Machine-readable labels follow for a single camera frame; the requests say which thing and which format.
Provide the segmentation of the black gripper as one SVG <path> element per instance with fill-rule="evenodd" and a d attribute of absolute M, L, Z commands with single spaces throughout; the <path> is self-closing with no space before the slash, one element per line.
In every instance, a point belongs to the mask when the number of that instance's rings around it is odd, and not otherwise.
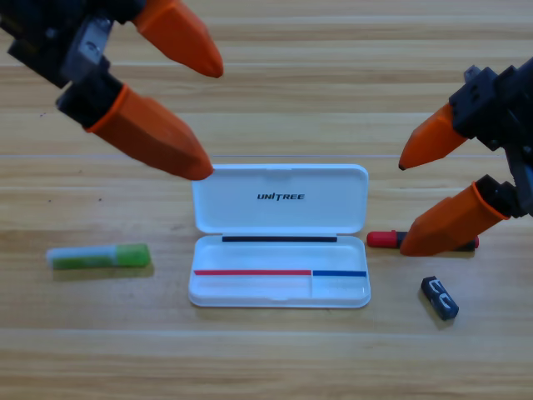
<path fill-rule="evenodd" d="M 465 83 L 448 102 L 417 127 L 399 160 L 406 170 L 445 158 L 472 139 L 487 148 L 503 148 L 514 186 L 506 191 L 512 201 L 506 214 L 532 214 L 532 61 L 508 67 L 498 77 L 490 68 L 471 67 Z"/>
<path fill-rule="evenodd" d="M 2 1 L 8 53 L 53 85 L 79 83 L 103 58 L 113 21 L 91 1 Z"/>

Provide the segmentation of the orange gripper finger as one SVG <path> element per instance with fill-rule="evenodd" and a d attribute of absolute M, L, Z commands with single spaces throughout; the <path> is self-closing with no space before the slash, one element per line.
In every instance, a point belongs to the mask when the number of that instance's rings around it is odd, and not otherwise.
<path fill-rule="evenodd" d="M 497 223 L 520 215 L 516 188 L 485 175 L 420 215 L 403 239 L 400 252 L 428 257 L 452 251 Z"/>
<path fill-rule="evenodd" d="M 86 132 L 151 168 L 187 180 L 213 173 L 210 158 L 188 125 L 107 71 L 72 84 L 57 100 L 57 108 Z"/>
<path fill-rule="evenodd" d="M 207 26 L 181 1 L 113 1 L 112 17 L 137 31 L 167 58 L 197 73 L 219 78 L 222 55 Z"/>

